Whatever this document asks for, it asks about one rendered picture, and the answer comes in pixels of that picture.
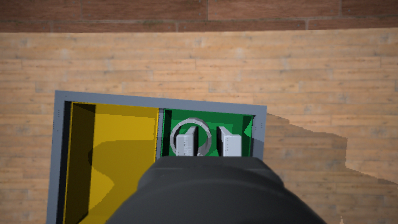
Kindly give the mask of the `steel bushing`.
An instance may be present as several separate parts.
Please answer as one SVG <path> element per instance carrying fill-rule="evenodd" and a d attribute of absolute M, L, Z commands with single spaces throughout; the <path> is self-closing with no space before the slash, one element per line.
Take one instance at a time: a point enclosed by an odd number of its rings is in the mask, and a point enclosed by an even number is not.
<path fill-rule="evenodd" d="M 205 156 L 209 152 L 209 149 L 210 149 L 211 144 L 212 144 L 211 132 L 210 132 L 210 129 L 209 129 L 208 125 L 202 119 L 199 119 L 197 117 L 185 119 L 185 120 L 179 122 L 173 128 L 172 133 L 170 135 L 170 145 L 171 145 L 171 148 L 172 148 L 173 152 L 176 154 L 176 136 L 179 134 L 181 126 L 186 124 L 186 123 L 198 124 L 206 131 L 207 136 L 208 136 L 207 140 L 201 147 L 198 148 L 198 153 L 197 153 L 197 156 Z"/>

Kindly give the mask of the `grey two-compartment sorting bin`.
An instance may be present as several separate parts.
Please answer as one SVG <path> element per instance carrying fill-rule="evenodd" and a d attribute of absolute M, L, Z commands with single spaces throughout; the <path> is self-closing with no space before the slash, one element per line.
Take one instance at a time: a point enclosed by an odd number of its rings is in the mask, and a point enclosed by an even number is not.
<path fill-rule="evenodd" d="M 46 224 L 104 224 L 157 159 L 176 156 L 170 135 L 188 118 L 210 129 L 205 156 L 219 156 L 224 126 L 263 161 L 266 116 L 266 105 L 55 90 Z"/>

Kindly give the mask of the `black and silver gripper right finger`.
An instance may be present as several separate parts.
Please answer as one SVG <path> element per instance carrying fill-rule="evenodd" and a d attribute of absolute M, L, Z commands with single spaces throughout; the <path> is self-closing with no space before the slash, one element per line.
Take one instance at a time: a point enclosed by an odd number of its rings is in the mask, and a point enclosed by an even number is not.
<path fill-rule="evenodd" d="M 242 137 L 224 126 L 216 127 L 216 148 L 219 156 L 242 156 Z"/>

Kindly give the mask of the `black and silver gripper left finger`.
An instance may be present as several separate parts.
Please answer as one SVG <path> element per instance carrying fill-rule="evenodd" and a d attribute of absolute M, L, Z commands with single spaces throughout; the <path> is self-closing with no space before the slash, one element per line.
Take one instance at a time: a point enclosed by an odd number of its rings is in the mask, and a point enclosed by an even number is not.
<path fill-rule="evenodd" d="M 176 136 L 176 156 L 197 156 L 198 147 L 199 127 L 191 126 L 186 134 Z"/>

